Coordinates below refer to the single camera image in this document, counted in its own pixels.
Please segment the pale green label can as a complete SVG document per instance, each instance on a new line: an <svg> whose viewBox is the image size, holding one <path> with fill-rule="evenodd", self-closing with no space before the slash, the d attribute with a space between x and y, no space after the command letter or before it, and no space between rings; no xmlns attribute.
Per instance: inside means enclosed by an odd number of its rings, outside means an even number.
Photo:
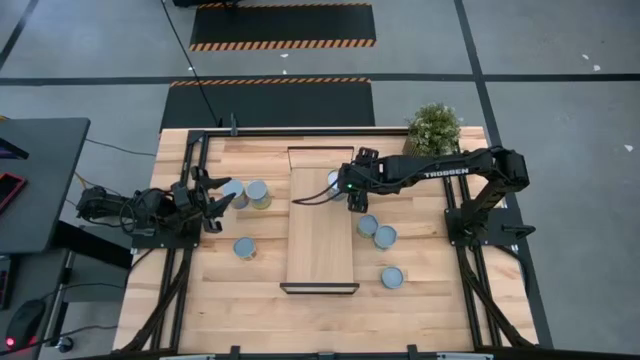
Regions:
<svg viewBox="0 0 640 360"><path fill-rule="evenodd" d="M244 185L240 180L231 179L223 186L222 192L225 197L229 197L230 195L233 196L230 206L235 209L243 209L249 203Z"/></svg>

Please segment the wooden tray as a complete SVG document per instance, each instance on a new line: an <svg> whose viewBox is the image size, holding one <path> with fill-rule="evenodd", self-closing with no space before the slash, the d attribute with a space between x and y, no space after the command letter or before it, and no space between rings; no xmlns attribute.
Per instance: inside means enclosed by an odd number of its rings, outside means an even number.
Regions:
<svg viewBox="0 0 640 360"><path fill-rule="evenodd" d="M312 196L329 186L328 173L351 161L351 146L291 146L287 149L291 200ZM352 295L353 222L346 201L289 205L286 277L280 288L289 295Z"/></svg>

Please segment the black keyboard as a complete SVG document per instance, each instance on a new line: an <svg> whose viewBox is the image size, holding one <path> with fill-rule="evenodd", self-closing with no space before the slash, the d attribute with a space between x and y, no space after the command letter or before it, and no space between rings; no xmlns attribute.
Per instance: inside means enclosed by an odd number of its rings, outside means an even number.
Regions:
<svg viewBox="0 0 640 360"><path fill-rule="evenodd" d="M12 260L8 255L0 255L0 311L9 306L11 292Z"/></svg>

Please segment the black computer mouse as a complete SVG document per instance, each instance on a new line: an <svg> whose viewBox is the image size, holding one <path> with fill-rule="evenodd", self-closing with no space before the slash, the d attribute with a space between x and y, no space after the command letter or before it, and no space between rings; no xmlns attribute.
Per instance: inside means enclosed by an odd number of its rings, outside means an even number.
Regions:
<svg viewBox="0 0 640 360"><path fill-rule="evenodd" d="M46 303L41 299L26 301L16 310L5 333L9 350L23 348L35 339L45 310Z"/></svg>

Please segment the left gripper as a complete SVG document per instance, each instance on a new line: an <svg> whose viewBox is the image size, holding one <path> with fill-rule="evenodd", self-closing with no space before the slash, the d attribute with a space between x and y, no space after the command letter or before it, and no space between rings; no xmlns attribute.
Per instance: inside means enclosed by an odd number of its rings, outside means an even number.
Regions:
<svg viewBox="0 0 640 360"><path fill-rule="evenodd" d="M204 230L208 233L220 233L223 228L219 218L224 216L235 194L231 193L218 200L211 197L202 209L202 195L199 188L218 189L230 182L232 178L211 178L208 171L201 167L192 167L191 177L196 188L189 189L180 182L171 185L175 210L167 217L168 227L175 234L198 234L203 213Z"/></svg>

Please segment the tomato print can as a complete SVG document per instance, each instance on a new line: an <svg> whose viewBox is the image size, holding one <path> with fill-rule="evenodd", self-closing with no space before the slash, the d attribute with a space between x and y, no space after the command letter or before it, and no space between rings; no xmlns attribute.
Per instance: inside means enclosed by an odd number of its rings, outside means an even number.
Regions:
<svg viewBox="0 0 640 360"><path fill-rule="evenodd" d="M234 242L233 252L243 261L253 260L257 254L255 241L249 237L241 237Z"/></svg>

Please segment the teal yellow corn can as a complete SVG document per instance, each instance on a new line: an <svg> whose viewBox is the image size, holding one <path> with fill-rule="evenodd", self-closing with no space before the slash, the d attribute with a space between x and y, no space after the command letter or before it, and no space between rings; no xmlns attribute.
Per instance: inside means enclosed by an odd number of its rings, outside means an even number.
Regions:
<svg viewBox="0 0 640 360"><path fill-rule="evenodd" d="M272 198L266 183L262 180L252 180L247 184L246 194L251 206L263 210L271 205Z"/></svg>

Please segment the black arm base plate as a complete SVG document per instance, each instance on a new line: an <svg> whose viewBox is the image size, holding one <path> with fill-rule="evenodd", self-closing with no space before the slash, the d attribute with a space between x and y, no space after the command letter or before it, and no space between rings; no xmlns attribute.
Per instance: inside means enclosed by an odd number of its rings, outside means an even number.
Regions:
<svg viewBox="0 0 640 360"><path fill-rule="evenodd" d="M473 228L464 226L459 208L444 212L449 241L452 246L507 246L536 231L532 225L525 225L513 209L494 208L488 213L484 225Z"/></svg>
<svg viewBox="0 0 640 360"><path fill-rule="evenodd" d="M167 227L135 230L130 234L132 248L185 249L194 248L200 242L201 225L197 220L187 222L180 230Z"/></svg>

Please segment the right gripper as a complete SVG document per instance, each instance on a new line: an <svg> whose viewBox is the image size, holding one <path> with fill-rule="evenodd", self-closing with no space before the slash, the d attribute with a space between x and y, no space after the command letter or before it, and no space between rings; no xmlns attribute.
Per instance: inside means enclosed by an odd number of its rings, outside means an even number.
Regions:
<svg viewBox="0 0 640 360"><path fill-rule="evenodd" d="M379 179L376 161L379 151L371 148L360 148L356 158L343 163L338 170L338 190L347 195L347 208L351 212L367 212L367 194L374 188ZM342 194L327 197L329 186L312 196L293 200L297 205L323 205L336 201Z"/></svg>

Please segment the black aluminium table frame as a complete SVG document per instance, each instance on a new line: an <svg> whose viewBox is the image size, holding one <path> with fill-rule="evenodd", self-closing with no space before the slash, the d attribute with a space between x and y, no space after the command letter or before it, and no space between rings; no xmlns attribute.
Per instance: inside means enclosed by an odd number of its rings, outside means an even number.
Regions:
<svg viewBox="0 0 640 360"><path fill-rule="evenodd" d="M457 255L447 238L446 184L423 181L398 195L371 196L371 212L399 235L387 251L360 236L353 239L352 295L289 295L286 277L291 146L351 146L401 151L397 128L251 129L236 137L215 132L207 146L190 143L184 129L160 138L152 183L176 181L185 159L204 162L215 177L265 181L272 194L264 210L229 210L219 234L205 235L195 249L181 315L178 350L216 358L237 348L241 357L344 360L406 356L411 350L464 352L473 347ZM243 261L233 252L241 237L257 254ZM387 289L380 275L395 266L404 284Z"/></svg>

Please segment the red-edged black device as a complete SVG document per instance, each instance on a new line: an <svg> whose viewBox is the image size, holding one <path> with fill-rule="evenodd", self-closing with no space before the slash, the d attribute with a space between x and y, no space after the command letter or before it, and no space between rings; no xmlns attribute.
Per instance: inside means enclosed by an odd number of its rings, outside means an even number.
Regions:
<svg viewBox="0 0 640 360"><path fill-rule="evenodd" d="M2 214L19 196L27 184L23 177L12 173L0 175L0 214Z"/></svg>

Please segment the black device purple screen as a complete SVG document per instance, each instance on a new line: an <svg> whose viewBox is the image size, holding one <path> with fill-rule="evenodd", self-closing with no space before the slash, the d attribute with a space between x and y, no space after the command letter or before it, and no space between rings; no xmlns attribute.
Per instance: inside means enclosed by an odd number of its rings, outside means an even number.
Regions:
<svg viewBox="0 0 640 360"><path fill-rule="evenodd" d="M11 142L0 138L0 159L18 159L26 160L29 153Z"/></svg>

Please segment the green yellow label can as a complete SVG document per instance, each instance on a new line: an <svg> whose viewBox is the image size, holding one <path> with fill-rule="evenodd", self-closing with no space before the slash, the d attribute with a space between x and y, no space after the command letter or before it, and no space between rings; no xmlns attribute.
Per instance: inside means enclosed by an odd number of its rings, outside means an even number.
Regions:
<svg viewBox="0 0 640 360"><path fill-rule="evenodd" d="M329 190L327 192L327 197L333 201L340 201L343 198L343 194L339 190L338 187L338 170L332 170L328 173L327 181L329 184Z"/></svg>

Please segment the black desk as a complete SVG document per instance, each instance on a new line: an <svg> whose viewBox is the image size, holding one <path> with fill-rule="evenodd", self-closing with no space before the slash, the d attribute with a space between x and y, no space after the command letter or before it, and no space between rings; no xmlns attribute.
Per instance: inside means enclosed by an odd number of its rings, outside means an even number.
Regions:
<svg viewBox="0 0 640 360"><path fill-rule="evenodd" d="M26 180L0 213L0 254L40 253L51 247L89 127L87 118L0 122L0 138L29 154L25 160L0 159L0 174Z"/></svg>

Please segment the potted plant ribbed pot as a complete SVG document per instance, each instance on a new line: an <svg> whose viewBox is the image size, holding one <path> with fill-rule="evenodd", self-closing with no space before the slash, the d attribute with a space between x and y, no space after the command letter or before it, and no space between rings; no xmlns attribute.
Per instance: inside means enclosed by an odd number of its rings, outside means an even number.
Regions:
<svg viewBox="0 0 640 360"><path fill-rule="evenodd" d="M460 122L454 109L443 103L422 106L407 120L407 130L404 155L434 157L458 149Z"/></svg>

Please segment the black mat hazard stripes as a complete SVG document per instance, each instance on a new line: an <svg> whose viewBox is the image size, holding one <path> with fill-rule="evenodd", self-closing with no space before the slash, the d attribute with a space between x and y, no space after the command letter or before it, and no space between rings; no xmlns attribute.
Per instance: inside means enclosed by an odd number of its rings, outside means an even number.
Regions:
<svg viewBox="0 0 640 360"><path fill-rule="evenodd" d="M194 52L372 47L368 3L203 4L189 49Z"/></svg>
<svg viewBox="0 0 640 360"><path fill-rule="evenodd" d="M162 129L368 127L375 124L365 77L274 77L176 81Z"/></svg>

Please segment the green dotted can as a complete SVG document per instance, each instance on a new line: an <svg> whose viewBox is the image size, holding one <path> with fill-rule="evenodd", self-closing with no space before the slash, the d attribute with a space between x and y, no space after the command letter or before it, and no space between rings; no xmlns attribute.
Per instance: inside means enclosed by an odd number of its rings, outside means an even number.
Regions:
<svg viewBox="0 0 640 360"><path fill-rule="evenodd" d="M379 221L376 216L367 214L362 216L356 226L357 233L363 238L374 238L379 228Z"/></svg>

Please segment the white can blue print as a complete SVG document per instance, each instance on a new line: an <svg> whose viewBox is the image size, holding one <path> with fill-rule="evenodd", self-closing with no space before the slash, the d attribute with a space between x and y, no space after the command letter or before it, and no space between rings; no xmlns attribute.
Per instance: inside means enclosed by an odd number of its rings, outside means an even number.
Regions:
<svg viewBox="0 0 640 360"><path fill-rule="evenodd" d="M387 251L397 241L397 231L388 225L380 226L375 232L373 243L377 250Z"/></svg>

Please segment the short plain teal can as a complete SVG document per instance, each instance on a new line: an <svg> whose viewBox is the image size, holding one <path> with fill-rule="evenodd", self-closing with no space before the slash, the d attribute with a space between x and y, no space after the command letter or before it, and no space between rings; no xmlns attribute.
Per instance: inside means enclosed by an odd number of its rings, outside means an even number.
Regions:
<svg viewBox="0 0 640 360"><path fill-rule="evenodd" d="M389 266L381 272L380 281L387 289L398 289L404 284L404 274L398 267Z"/></svg>

